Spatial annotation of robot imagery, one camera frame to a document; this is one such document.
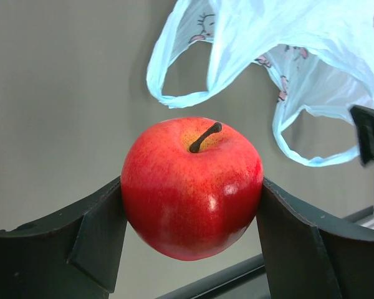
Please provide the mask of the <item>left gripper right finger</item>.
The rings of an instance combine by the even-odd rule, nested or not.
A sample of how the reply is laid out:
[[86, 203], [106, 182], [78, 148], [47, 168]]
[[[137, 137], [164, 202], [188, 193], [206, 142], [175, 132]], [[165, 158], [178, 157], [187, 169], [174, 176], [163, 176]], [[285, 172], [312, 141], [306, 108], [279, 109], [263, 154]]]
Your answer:
[[272, 298], [374, 298], [374, 230], [269, 179], [256, 219]]

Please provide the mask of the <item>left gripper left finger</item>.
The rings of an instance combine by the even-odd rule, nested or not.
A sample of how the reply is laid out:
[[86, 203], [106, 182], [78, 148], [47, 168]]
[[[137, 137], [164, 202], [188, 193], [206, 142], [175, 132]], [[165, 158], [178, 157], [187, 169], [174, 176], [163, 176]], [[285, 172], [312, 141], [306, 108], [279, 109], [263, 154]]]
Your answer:
[[0, 230], [0, 298], [108, 298], [126, 226], [116, 178], [45, 217]]

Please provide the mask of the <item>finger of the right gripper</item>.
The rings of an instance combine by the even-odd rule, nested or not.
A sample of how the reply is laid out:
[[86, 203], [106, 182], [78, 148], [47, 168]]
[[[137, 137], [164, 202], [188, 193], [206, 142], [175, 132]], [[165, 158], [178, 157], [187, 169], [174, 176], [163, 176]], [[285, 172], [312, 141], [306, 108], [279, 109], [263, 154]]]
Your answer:
[[374, 109], [353, 105], [350, 114], [357, 130], [361, 164], [374, 164]]

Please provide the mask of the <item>red fake apple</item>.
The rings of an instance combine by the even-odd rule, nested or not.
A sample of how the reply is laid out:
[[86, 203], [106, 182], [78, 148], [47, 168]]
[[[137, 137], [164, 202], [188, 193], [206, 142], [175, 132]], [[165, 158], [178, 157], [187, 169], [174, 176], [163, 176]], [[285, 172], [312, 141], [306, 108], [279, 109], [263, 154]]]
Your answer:
[[178, 260], [214, 256], [253, 221], [264, 179], [253, 144], [203, 117], [166, 120], [130, 148], [120, 177], [126, 217], [153, 249]]

